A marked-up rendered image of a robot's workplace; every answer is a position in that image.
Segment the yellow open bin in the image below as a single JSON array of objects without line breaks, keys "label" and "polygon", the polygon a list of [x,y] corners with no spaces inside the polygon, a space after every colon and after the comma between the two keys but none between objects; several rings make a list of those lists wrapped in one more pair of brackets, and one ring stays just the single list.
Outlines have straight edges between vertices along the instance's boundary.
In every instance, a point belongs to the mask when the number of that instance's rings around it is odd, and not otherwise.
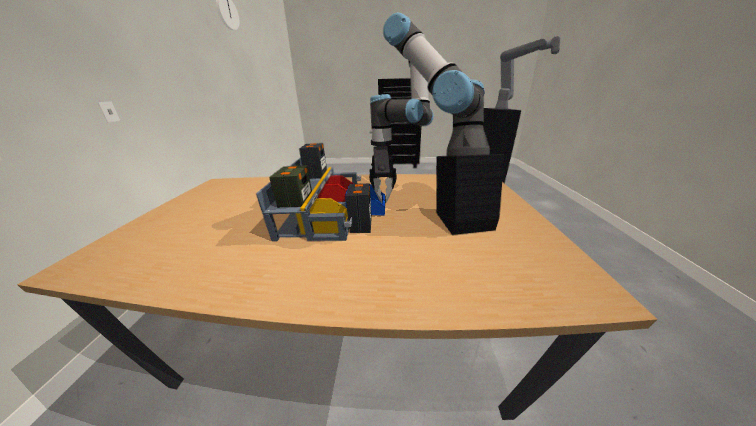
[{"label": "yellow open bin", "polygon": [[[345,213],[345,221],[347,222],[348,213],[347,208],[334,201],[331,198],[316,199],[310,208],[310,214],[315,213]],[[305,234],[301,214],[296,214],[300,232]],[[339,233],[337,221],[320,221],[312,222],[314,233]]]}]

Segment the blue bin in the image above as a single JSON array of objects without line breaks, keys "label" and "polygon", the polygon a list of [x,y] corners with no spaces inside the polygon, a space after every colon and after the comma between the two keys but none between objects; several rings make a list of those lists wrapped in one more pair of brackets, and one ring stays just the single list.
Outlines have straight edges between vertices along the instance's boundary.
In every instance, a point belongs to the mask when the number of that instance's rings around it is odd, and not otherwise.
[{"label": "blue bin", "polygon": [[381,192],[382,203],[378,199],[372,185],[370,184],[370,198],[371,198],[371,215],[385,216],[385,194]]}]

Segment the yellow flat bar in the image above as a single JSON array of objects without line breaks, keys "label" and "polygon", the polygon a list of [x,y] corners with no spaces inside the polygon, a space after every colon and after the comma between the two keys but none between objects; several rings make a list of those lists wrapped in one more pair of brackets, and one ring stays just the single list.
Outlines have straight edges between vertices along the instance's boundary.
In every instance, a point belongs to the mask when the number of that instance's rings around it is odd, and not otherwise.
[{"label": "yellow flat bar", "polygon": [[320,184],[322,183],[322,181],[324,180],[324,178],[326,177],[326,175],[328,174],[328,172],[330,171],[330,169],[331,169],[331,167],[329,167],[327,169],[327,171],[325,172],[325,174],[323,175],[323,177],[320,179],[320,181],[318,182],[318,184],[316,185],[316,187],[313,189],[313,191],[311,192],[311,194],[309,195],[309,197],[307,198],[307,200],[304,202],[304,204],[300,208],[301,211],[305,211],[305,207],[307,206],[308,202],[310,201],[310,199],[312,198],[312,196],[314,195],[314,193],[316,192],[316,190],[318,189],[318,187],[320,186]]}]

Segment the red open bin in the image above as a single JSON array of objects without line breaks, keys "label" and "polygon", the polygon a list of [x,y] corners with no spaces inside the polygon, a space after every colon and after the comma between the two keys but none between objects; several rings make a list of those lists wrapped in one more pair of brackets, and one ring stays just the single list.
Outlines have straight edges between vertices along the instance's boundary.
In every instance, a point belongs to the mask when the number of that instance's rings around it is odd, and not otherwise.
[{"label": "red open bin", "polygon": [[343,176],[330,176],[318,198],[331,198],[336,202],[346,202],[345,194],[349,184],[354,184]]}]

